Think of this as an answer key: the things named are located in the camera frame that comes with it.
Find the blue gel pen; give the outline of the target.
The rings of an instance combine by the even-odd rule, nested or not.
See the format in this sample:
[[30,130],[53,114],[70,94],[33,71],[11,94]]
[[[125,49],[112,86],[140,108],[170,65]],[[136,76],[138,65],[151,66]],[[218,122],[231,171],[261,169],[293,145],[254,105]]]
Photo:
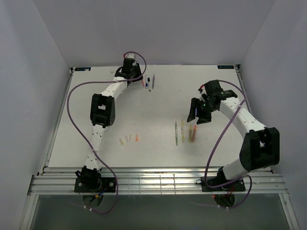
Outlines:
[[147,75],[145,75],[144,80],[145,80],[145,88],[147,89],[147,88],[148,88],[148,80],[147,80]]

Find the orange highlighter pen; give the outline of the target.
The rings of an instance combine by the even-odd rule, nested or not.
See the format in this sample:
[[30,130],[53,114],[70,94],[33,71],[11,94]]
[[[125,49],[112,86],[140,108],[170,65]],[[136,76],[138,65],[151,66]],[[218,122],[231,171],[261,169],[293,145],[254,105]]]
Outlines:
[[196,137],[196,125],[194,126],[193,128],[193,131],[192,131],[192,136],[191,136],[191,142],[194,142],[195,141],[195,137]]

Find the yellow gel pen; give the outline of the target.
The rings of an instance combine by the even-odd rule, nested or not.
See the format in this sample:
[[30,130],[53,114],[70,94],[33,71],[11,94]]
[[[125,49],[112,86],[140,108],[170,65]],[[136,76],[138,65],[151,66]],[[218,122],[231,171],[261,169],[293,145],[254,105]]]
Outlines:
[[181,120],[181,139],[182,139],[182,143],[184,143],[185,136],[184,136],[184,121],[183,121],[183,119]]

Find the yellow highlighter pen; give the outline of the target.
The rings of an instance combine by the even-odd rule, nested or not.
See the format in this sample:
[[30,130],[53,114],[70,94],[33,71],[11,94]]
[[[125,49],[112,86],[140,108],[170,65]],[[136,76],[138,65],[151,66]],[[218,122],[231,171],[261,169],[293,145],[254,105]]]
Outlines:
[[189,126],[189,143],[192,142],[192,126]]

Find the green gel pen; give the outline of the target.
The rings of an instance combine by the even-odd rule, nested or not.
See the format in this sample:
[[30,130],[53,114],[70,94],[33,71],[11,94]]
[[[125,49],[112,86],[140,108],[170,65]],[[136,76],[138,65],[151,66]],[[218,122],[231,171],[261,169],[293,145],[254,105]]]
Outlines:
[[175,121],[175,143],[178,146],[178,131],[177,131],[177,122]]

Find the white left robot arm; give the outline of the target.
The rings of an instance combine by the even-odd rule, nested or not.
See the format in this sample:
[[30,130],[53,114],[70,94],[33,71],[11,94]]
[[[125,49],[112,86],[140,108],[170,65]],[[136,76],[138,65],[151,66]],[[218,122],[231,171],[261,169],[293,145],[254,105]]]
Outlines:
[[92,123],[92,139],[90,141],[90,152],[77,178],[81,184],[85,185],[90,191],[97,191],[101,188],[102,180],[99,170],[103,167],[97,158],[99,149],[106,128],[113,125],[116,118],[115,100],[129,86],[131,82],[142,80],[141,68],[135,60],[134,54],[124,56],[123,66],[118,68],[111,83],[101,93],[92,96],[90,120]]

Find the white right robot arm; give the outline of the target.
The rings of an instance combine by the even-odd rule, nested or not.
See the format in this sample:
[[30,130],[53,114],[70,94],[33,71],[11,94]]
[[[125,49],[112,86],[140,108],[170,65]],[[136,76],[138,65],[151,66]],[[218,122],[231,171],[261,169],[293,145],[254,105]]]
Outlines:
[[239,100],[233,90],[224,90],[220,80],[211,80],[198,89],[200,98],[192,98],[188,122],[197,119],[197,124],[209,123],[215,111],[225,115],[229,122],[222,131],[224,135],[234,125],[243,138],[239,157],[232,163],[219,168],[213,178],[204,173],[202,186],[216,190],[228,190],[249,172],[277,165],[280,162],[280,132],[259,122]]

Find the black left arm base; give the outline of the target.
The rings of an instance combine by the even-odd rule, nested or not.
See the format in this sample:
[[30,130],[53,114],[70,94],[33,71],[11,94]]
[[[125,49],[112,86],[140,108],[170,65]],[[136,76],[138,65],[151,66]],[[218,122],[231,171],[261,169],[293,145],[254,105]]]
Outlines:
[[116,181],[114,177],[101,177],[101,178],[77,178],[75,180],[74,190],[75,193],[114,193],[116,191]]

